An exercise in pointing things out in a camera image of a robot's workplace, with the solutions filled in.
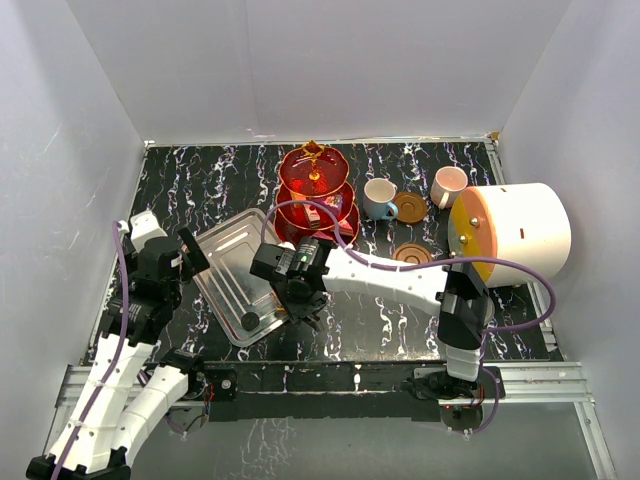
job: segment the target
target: cable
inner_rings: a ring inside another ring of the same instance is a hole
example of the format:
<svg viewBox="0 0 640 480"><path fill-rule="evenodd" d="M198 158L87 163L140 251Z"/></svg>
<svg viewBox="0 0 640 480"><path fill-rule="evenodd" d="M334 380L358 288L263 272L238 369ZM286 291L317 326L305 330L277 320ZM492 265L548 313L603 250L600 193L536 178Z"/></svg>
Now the cable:
<svg viewBox="0 0 640 480"><path fill-rule="evenodd" d="M182 398L185 399L185 400L195 400L197 398L202 397L204 395L204 391L206 389L207 389L207 386L205 385L205 386L202 387L202 390L200 390L200 393L194 393L192 395L189 395L189 393L187 392L187 394Z"/></svg>
<svg viewBox="0 0 640 480"><path fill-rule="evenodd" d="M178 425L173 418L171 418L171 415L168 412L165 414L164 419L167 422L167 425L169 425L169 428L176 431L176 433L179 433L180 435L185 435L187 433L186 430L182 428L182 425Z"/></svg>
<svg viewBox="0 0 640 480"><path fill-rule="evenodd" d="M478 389L479 393L478 393L478 397L476 398L475 396L471 399L471 402L469 403L468 407L472 408L472 407L479 407L480 405L482 405L482 402L484 402L484 386L481 384L480 388Z"/></svg>
<svg viewBox="0 0 640 480"><path fill-rule="evenodd" d="M144 370L140 370L138 372L138 382L140 382L140 385L144 388L147 386L147 383L149 383L149 375L147 375L147 372L145 372Z"/></svg>
<svg viewBox="0 0 640 480"><path fill-rule="evenodd" d="M204 413L201 413L200 415L198 415L196 418L194 418L193 420L191 420L191 423L189 424L189 426L187 428L185 428L185 432L189 433L189 430L191 430L191 427L193 427L193 425L200 420L201 418L205 418L207 415Z"/></svg>
<svg viewBox="0 0 640 480"><path fill-rule="evenodd" d="M122 284L122 321L120 322L120 338L118 339L118 345L116 346L116 351L113 354L113 359L111 363L107 367L107 371L104 372L104 375L100 379L100 385L96 386L96 388L91 393L87 404L84 406L84 409L80 413L80 417L78 417L78 422L83 423L89 412L91 411L91 407L93 407L94 403L96 403L96 399L100 392L102 391L102 385L107 383L109 377L116 369L118 364L118 360L120 360L120 354L122 353L122 348L124 347L124 342L127 338L127 327L129 326L129 277L127 276L127 266L124 259L124 250L122 249L122 243L120 241L120 230L119 230L119 222L113 222L111 224L111 231L113 233L113 241L116 244L116 252L118 254L118 264L120 266L120 283ZM78 433L80 432L80 426L74 427L69 435L69 440L64 446L62 453L60 454L60 458L58 458L58 462L56 463L55 468L53 469L53 474L51 475L51 480L57 480L60 475L60 471L62 470L62 466L64 462L67 460L69 456L69 452L71 452L71 448L73 447L73 442L76 440Z"/></svg>
<svg viewBox="0 0 640 480"><path fill-rule="evenodd" d="M504 326L504 327L487 328L483 333L481 346L480 346L480 349L481 349L480 369L493 379L493 383L495 385L495 400L494 400L493 409L491 410L491 414L489 415L489 418L482 425L480 425L480 427L478 427L475 430L475 432L481 432L482 430L487 428L487 426L489 426L489 424L495 418L496 412L498 411L498 403L500 402L500 400L499 400L500 389L499 389L499 385L498 385L498 379L496 378L496 376L490 370L486 369L484 367L484 365L483 365L483 362L484 362L484 351L485 351L485 348L486 348L487 338L488 338L488 336L490 334L493 334L493 333L519 332L519 331L522 331L522 330L527 330L529 328L532 328L532 327L535 327L535 326L541 324L547 318L549 318L551 316L551 314L553 313L553 311L555 310L556 303L557 303L555 291L553 290L553 287L551 286L549 281L546 278L544 278L542 275L540 275L538 272L536 272L532 268L527 267L526 265L521 265L519 263L511 262L509 260L502 260L502 259L499 259L499 258L490 258L490 257L479 257L479 256L476 256L476 257L448 258L448 259L444 259L444 260L435 260L435 261L429 262L429 263L420 263L420 264L417 264L417 265L405 265L405 266L401 266L399 268L396 267L396 266L393 266L393 265L383 265L383 264L380 264L380 263L369 263L366 259L361 257L356 252L354 252L353 249L349 248L348 245L345 243L345 241L342 239L342 236L340 235L340 225L339 225L338 219L335 217L335 215L327 207L325 207L323 205L320 205L318 203L315 203L315 202L311 202L309 200L287 200L286 202L278 203L277 205L272 207L267 212L267 216L264 219L264 222L262 223L262 229L260 231L260 239L261 239L261 241L263 243L264 243L264 240L265 240L265 233L266 233L266 230L267 230L267 225L269 223L269 219L273 216L273 214L276 212L276 210L278 210L279 208L286 207L288 205L294 205L294 204L311 205L311 206L314 206L316 208L319 208L324 213L326 213L329 216L329 218L331 219L331 221L333 222L333 227L334 227L333 231L334 231L334 235L336 237L336 241L338 242L338 245L340 245L342 247L342 249L347 253L347 255L349 255L351 258L353 258L358 263L361 263L362 265L366 265L366 266L369 266L369 267L372 267L372 268L376 268L378 270L386 270L386 271L393 271L393 272L395 272L395 271L409 272L411 270L418 270L418 269L421 269L421 268L443 267L443 266L456 265L456 264L459 264L459 263L475 263L475 262L493 263L495 265L503 265L505 267L515 268L516 270L520 270L521 272L524 272L527 275L532 276L533 278L538 280L540 283L542 283L542 285L544 285L544 288L547 290L547 292L549 294L549 306L548 306L547 310L542 315L540 315L538 318L534 318L533 320L529 320L528 322L522 323L520 325L510 325L510 326Z"/></svg>
<svg viewBox="0 0 640 480"><path fill-rule="evenodd" d="M202 397L204 402L204 413L208 417L211 413L211 402L215 397L215 392L213 391L213 385L205 386L205 395Z"/></svg>

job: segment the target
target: cup handle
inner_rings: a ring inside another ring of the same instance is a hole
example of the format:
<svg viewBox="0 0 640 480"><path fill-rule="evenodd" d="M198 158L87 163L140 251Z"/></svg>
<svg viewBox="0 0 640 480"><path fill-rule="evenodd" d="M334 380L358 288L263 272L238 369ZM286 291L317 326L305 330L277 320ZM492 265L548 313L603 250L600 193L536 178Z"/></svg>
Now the cup handle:
<svg viewBox="0 0 640 480"><path fill-rule="evenodd" d="M444 192L442 194L442 198L440 199L440 203L438 204L438 208L440 210L447 206L447 200L449 200L449 192Z"/></svg>
<svg viewBox="0 0 640 480"><path fill-rule="evenodd" d="M389 207L389 210L391 210L392 214L385 215L384 217L382 217L382 220L393 220L398 216L398 207L393 202L387 202L387 207Z"/></svg>

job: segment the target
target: table surface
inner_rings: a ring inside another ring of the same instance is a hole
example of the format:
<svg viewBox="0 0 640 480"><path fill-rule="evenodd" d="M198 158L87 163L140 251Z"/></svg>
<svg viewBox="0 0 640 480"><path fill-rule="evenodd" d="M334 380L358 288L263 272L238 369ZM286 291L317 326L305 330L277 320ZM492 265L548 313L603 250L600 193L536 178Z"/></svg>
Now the table surface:
<svg viewBox="0 0 640 480"><path fill-rule="evenodd" d="M429 200L436 171L464 169L470 184L495 184L483 142L335 144L350 164L349 182L362 202L366 181L389 178L399 191L427 199L424 222L414 226L363 217L356 249L391 257L395 248L424 245L434 258L446 258L448 210ZM278 166L294 145L174 146L147 151L132 214L150 209L167 233L188 225L206 232L247 208L267 211L279 186ZM527 286L492 290L493 325L523 323L535 317ZM320 314L324 331L287 322L247 348L232 346L194 283L186 285L182 305L162 334L154 358L172 347L197 352L209 361L416 361L439 360L437 319L380 297L335 293ZM539 328L493 335L487 358L548 359Z"/></svg>

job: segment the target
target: white teacup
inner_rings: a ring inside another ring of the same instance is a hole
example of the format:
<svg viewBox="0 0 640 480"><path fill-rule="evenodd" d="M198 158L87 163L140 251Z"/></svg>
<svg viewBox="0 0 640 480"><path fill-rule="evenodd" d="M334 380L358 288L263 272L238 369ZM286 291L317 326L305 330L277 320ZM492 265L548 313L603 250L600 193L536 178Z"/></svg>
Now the white teacup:
<svg viewBox="0 0 640 480"><path fill-rule="evenodd" d="M431 200L438 208L451 208L460 192L467 188L467 174L458 167L442 167L431 185Z"/></svg>

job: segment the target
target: white cylinder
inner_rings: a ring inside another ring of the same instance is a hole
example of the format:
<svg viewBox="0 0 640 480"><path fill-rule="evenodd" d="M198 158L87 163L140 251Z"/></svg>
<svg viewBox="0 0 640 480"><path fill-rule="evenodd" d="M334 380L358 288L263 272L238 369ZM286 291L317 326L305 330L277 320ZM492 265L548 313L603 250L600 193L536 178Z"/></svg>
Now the white cylinder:
<svg viewBox="0 0 640 480"><path fill-rule="evenodd" d="M510 260L552 277L569 256L571 227L562 202L542 183L470 187L453 205L449 247L458 255ZM488 287L533 280L502 265L474 265Z"/></svg>

